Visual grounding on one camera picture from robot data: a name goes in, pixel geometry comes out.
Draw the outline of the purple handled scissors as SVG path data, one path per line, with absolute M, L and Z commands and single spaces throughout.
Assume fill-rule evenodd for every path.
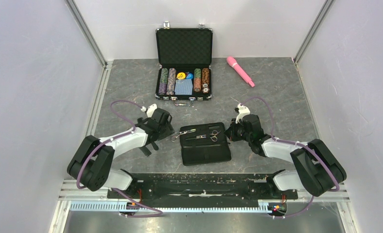
M 206 139 L 210 138 L 211 141 L 217 142 L 218 141 L 218 135 L 221 133 L 221 131 L 213 130 L 210 134 L 202 134 L 202 135 L 197 135 L 193 137 L 189 137 L 186 140 L 197 140 L 197 139 Z

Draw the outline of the black zippered tool pouch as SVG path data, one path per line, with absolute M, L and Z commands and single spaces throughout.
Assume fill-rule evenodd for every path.
M 222 122 L 182 126 L 180 131 L 190 129 L 196 129 L 196 131 L 179 137 L 184 166 L 227 162 L 232 159 L 229 143 L 225 135 L 225 126 Z M 210 138 L 186 140 L 197 135 L 208 135 L 213 130 L 221 131 L 217 142 L 211 141 Z

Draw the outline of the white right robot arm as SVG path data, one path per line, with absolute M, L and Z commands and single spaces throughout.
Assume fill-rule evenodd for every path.
M 347 178 L 346 171 L 322 140 L 293 142 L 272 137 L 264 133 L 257 115 L 232 119 L 225 134 L 230 141 L 246 141 L 255 154 L 294 165 L 295 170 L 283 169 L 267 177 L 266 193 L 272 198 L 298 189 L 319 197 L 325 192 L 338 190 L 340 183 Z

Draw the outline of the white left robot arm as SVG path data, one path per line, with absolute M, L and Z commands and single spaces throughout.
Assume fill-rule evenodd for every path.
M 91 191 L 116 188 L 127 198 L 137 194 L 135 178 L 123 169 L 113 169 L 114 159 L 135 148 L 148 157 L 151 155 L 148 145 L 158 150 L 156 141 L 174 134 L 168 111 L 154 104 L 146 113 L 146 118 L 138 118 L 137 124 L 120 134 L 102 138 L 89 135 L 83 139 L 67 167 L 67 173 L 77 180 L 79 188 Z

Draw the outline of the silver scissors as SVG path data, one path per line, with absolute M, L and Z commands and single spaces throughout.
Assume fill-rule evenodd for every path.
M 175 142 L 177 140 L 177 138 L 179 138 L 181 135 L 184 135 L 184 134 L 188 134 L 188 133 L 193 133 L 195 132 L 196 129 L 190 129 L 190 130 L 186 130 L 186 131 L 180 131 L 180 132 L 176 132 L 172 138 L 171 138 L 171 141 L 172 142 Z

